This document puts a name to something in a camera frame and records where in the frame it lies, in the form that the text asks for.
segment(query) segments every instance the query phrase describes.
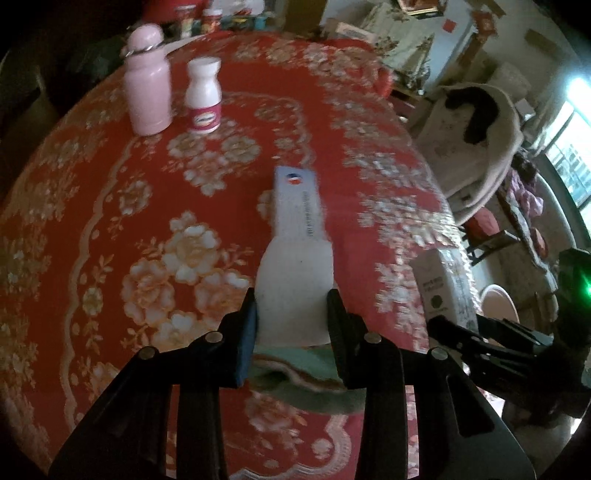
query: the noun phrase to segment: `pink thermos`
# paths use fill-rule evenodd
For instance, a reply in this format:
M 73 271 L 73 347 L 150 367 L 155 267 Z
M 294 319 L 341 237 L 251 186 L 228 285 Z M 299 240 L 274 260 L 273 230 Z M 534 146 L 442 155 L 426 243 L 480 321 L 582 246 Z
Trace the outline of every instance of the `pink thermos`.
M 170 125 L 170 63 L 158 25 L 146 24 L 129 36 L 125 52 L 125 93 L 138 135 L 154 135 Z

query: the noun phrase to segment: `pink clothing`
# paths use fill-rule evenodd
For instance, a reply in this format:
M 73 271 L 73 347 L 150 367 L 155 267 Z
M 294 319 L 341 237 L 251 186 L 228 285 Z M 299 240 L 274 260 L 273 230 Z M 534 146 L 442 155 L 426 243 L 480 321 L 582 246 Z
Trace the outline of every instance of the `pink clothing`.
M 515 200 L 527 218 L 534 218 L 542 215 L 544 201 L 531 193 L 521 181 L 519 174 L 514 168 L 509 169 L 507 174 L 507 199 Z

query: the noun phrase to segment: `white medicine bottle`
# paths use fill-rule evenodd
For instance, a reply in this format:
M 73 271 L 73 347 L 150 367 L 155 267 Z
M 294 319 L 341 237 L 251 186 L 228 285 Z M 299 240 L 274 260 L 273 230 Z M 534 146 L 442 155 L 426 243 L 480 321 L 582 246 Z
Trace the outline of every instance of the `white medicine bottle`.
M 198 57 L 187 65 L 191 83 L 185 105 L 189 109 L 189 131 L 194 134 L 208 134 L 220 126 L 222 88 L 217 73 L 221 64 L 217 57 Z

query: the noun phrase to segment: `floral tablecloth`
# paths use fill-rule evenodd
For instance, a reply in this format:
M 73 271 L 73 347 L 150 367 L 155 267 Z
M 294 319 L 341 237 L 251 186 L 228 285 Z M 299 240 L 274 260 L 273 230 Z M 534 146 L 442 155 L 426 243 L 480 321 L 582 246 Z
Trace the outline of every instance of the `floral tablecloth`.
M 201 54 L 222 58 L 223 122 L 193 138 L 186 63 Z M 185 346 L 239 307 L 271 239 L 275 166 L 317 173 L 346 306 L 403 348 L 427 348 L 408 261 L 460 246 L 429 169 L 374 91 L 372 53 L 221 35 L 170 61 L 168 129 L 133 135 L 117 71 L 43 142 L 0 218 L 1 394 L 43 469 L 141 346 Z M 300 411 L 248 385 L 221 403 L 232 478 L 353 477 L 362 414 Z

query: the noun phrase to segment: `pink label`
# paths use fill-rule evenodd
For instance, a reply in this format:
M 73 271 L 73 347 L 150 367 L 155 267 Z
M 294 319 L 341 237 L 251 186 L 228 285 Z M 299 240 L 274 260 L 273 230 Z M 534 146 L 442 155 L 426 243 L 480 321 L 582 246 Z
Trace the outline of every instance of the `pink label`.
M 189 128 L 196 132 L 205 132 L 217 127 L 222 119 L 222 103 L 206 108 L 189 109 Z

